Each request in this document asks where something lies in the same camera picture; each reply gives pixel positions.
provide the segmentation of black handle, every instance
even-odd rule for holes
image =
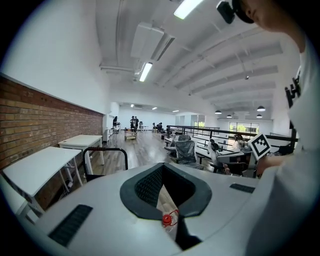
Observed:
[[[124,151],[122,148],[117,148],[117,147],[87,147],[82,154],[82,162],[83,162],[83,168],[84,168],[84,174],[85,176],[88,175],[88,170],[87,170],[87,165],[85,164],[86,159],[85,155],[87,151],[121,151],[124,154],[124,163],[125,163],[125,169],[128,170],[128,155],[127,152]]]

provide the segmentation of rectangular ceiling light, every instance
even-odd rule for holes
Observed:
[[[142,75],[140,76],[140,82],[144,82],[146,80],[146,77],[150,71],[152,67],[152,63],[148,62],[144,65],[143,71],[142,71]]]
[[[173,14],[184,20],[202,1],[203,0],[184,0]]]

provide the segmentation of wooden floor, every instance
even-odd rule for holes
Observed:
[[[125,140],[124,131],[122,131],[122,133],[117,135],[116,146],[110,144],[111,143],[109,143],[108,146],[104,145],[104,147],[121,148],[126,151],[129,169],[153,163],[174,163],[164,149],[166,144],[165,141],[161,139],[159,133],[153,133],[151,131],[146,133],[138,132],[136,139]],[[91,159],[93,174],[110,175],[125,170],[125,157],[122,152],[105,151],[103,152],[103,159],[104,165],[101,165],[100,154],[98,152],[93,154]],[[202,160],[202,165],[205,166],[207,170],[213,171],[213,168],[209,165],[209,161],[205,158]],[[157,209],[164,214],[177,209],[164,186],[159,194]]]

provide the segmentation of brick wall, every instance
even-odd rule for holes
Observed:
[[[46,147],[58,147],[58,142],[68,138],[80,134],[102,135],[102,120],[100,113],[0,76],[0,170]],[[37,194],[43,208],[61,183],[56,175]]]

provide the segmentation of folding table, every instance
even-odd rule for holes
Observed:
[[[75,159],[80,152],[80,150],[49,146],[8,166],[3,170],[3,173],[15,186],[27,194],[31,199],[31,206],[44,213],[45,211],[36,201],[35,195],[57,172],[60,173],[65,189],[69,191],[60,171],[62,167],[69,167],[66,165],[69,161],[73,160],[75,173],[80,185],[83,185]]]
[[[82,150],[83,152],[86,148],[93,147],[98,142],[99,142],[99,147],[102,148],[102,135],[78,135],[78,136],[60,141],[58,144],[60,148]],[[100,151],[100,160],[101,160],[101,164],[104,165],[105,161],[104,161],[104,155],[102,151]],[[88,173],[91,175],[94,174],[92,171],[89,152],[85,154],[85,164],[87,166]]]

